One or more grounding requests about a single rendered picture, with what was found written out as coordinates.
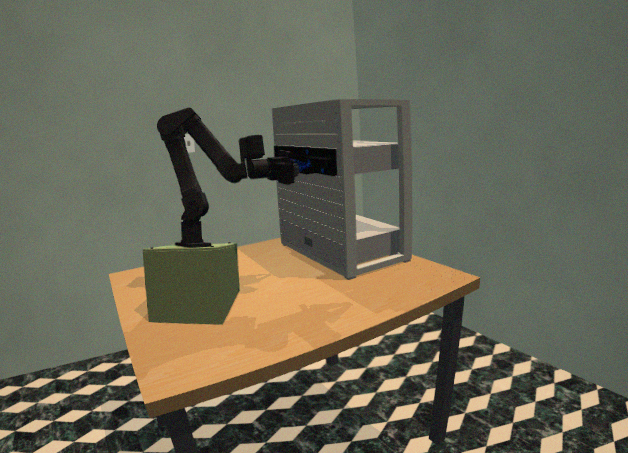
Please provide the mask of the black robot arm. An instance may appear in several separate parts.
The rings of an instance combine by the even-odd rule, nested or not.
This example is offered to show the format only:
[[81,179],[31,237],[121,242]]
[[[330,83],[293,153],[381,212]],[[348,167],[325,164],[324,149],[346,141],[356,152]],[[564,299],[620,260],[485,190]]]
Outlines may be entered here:
[[[248,177],[250,179],[267,178],[269,171],[271,171],[271,175],[268,180],[272,181],[293,179],[299,174],[298,164],[287,163],[287,157],[268,157],[271,167],[269,167],[266,159],[261,159],[265,155],[262,135],[252,135],[239,139],[241,164],[237,164],[197,117],[201,120],[192,108],[186,108],[162,116],[157,123],[157,129],[161,139],[165,142],[180,185],[183,197],[181,200],[185,209],[181,217],[183,220],[181,222],[182,240],[175,242],[175,245],[187,248],[211,247],[211,243],[203,242],[202,239],[201,221],[199,220],[208,212],[209,204],[197,181],[186,148],[184,137],[187,131],[184,128],[208,155],[219,173],[232,183],[238,183]],[[179,134],[179,130],[183,136]],[[243,158],[246,158],[247,169],[245,161],[243,163]]]

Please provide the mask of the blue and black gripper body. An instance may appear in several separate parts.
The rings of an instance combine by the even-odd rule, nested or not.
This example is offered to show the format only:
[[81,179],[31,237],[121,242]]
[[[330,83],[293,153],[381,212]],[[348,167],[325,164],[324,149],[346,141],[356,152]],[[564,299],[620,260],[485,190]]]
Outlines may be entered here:
[[[278,157],[287,157],[287,163],[295,163],[295,160],[290,159],[290,151],[278,150]],[[270,161],[268,159],[266,160],[268,161],[269,167],[271,167]],[[269,171],[269,175],[267,178],[269,178],[270,175],[271,175],[271,171]],[[295,177],[293,179],[278,180],[278,182],[285,185],[289,185],[295,182]]]

